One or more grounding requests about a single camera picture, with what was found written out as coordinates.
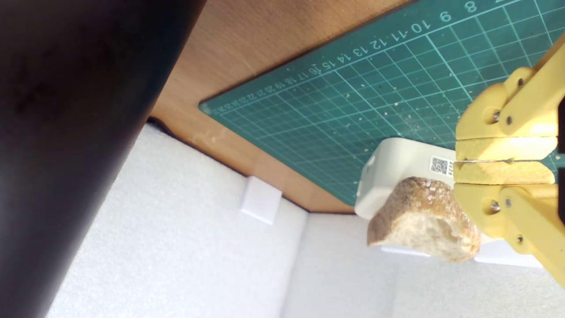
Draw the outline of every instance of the qr code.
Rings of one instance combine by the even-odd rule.
[[[453,176],[453,161],[432,156],[429,162],[429,170],[431,172]]]
[[[439,159],[437,157],[432,157],[431,169],[433,172],[447,174],[447,165],[448,165],[447,160]]]

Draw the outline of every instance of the black cylinder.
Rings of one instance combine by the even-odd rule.
[[[43,317],[203,1],[0,3],[0,317]]]

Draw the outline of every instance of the cutting mat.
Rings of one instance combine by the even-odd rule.
[[[199,108],[353,205],[382,139],[453,149],[471,100],[535,64],[565,31],[564,16],[563,0],[421,0]],[[543,163],[555,172],[565,158]]]

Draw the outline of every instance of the white plastic device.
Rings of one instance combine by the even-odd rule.
[[[357,189],[355,213],[372,219],[384,205],[398,182],[409,177],[421,177],[445,182],[453,187],[455,151],[404,138],[383,140],[369,158]],[[429,256],[408,247],[382,245],[381,250],[417,256]],[[532,255],[516,253],[505,240],[481,235],[481,248],[475,256],[480,263],[523,267],[542,267]]]
[[[439,166],[433,166],[434,158]],[[434,179],[453,187],[454,161],[455,151],[451,149],[398,137],[381,141],[363,167],[355,213],[367,220],[372,219],[396,184],[409,177]],[[437,172],[442,170],[437,168],[443,165],[447,165],[445,173]]]

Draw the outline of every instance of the wooden surface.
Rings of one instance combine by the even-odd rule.
[[[256,175],[311,212],[353,207],[201,113],[198,102],[265,72],[408,0],[208,0],[153,116],[182,141]]]

